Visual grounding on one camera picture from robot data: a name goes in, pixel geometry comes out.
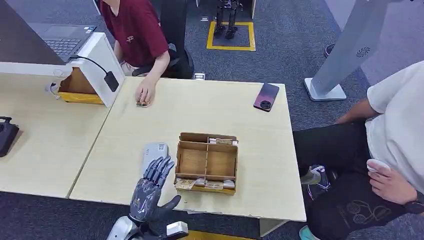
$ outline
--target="shirt logo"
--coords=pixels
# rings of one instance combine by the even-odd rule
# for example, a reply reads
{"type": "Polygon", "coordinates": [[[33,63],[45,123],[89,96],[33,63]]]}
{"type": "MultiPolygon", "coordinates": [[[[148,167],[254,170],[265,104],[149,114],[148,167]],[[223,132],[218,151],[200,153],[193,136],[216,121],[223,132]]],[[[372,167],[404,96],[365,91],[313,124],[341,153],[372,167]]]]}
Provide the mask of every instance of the shirt logo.
{"type": "Polygon", "coordinates": [[[134,40],[134,36],[129,36],[126,38],[126,41],[131,43],[131,41],[134,40]]]}

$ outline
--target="phone camera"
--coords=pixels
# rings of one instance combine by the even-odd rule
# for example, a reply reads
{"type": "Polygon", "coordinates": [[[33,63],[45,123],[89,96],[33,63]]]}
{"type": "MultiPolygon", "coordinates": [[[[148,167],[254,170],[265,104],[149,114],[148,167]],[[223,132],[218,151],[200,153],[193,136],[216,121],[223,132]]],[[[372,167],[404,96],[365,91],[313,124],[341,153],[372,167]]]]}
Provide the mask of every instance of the phone camera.
{"type": "Polygon", "coordinates": [[[263,109],[270,109],[271,108],[271,103],[269,101],[261,101],[260,102],[260,107],[263,109]]]}

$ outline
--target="wristwatch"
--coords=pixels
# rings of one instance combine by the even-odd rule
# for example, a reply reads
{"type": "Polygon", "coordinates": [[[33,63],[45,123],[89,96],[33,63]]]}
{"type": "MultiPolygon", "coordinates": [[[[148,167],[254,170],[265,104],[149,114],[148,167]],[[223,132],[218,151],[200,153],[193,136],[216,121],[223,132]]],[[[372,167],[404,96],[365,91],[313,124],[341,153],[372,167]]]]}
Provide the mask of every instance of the wristwatch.
{"type": "Polygon", "coordinates": [[[408,213],[411,214],[422,214],[424,213],[424,195],[416,191],[417,200],[407,202],[403,205],[408,213]]]}

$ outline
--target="white t-shirt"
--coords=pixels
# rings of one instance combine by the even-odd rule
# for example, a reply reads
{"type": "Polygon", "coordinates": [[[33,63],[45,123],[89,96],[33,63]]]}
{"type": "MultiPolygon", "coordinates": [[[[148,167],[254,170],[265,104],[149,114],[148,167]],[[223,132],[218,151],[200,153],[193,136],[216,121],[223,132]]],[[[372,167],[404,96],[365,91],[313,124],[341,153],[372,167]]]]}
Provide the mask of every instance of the white t-shirt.
{"type": "Polygon", "coordinates": [[[424,61],[371,86],[367,97],[381,113],[365,123],[371,156],[424,193],[424,61]]]}

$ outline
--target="maroon t-shirt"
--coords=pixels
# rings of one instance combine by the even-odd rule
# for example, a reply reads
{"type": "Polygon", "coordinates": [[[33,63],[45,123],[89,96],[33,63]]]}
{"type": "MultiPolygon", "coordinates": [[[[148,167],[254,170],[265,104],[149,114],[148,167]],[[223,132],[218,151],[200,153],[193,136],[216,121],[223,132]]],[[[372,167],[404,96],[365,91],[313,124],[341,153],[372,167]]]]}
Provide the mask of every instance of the maroon t-shirt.
{"type": "Polygon", "coordinates": [[[127,63],[133,67],[153,64],[168,51],[168,42],[149,0],[120,0],[118,16],[108,4],[99,2],[106,26],[119,42],[127,63]]]}

